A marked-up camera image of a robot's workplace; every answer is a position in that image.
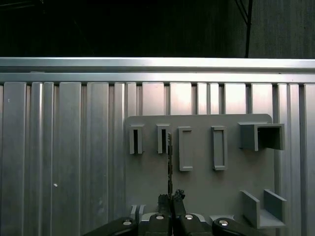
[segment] rectangular hole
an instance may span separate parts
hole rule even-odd
[[[223,131],[216,130],[213,133],[214,163],[216,166],[224,166],[224,138]]]
[[[162,153],[166,153],[166,129],[162,129]]]
[[[138,130],[133,130],[133,149],[134,154],[138,154]]]
[[[280,148],[280,128],[258,128],[258,148]]]

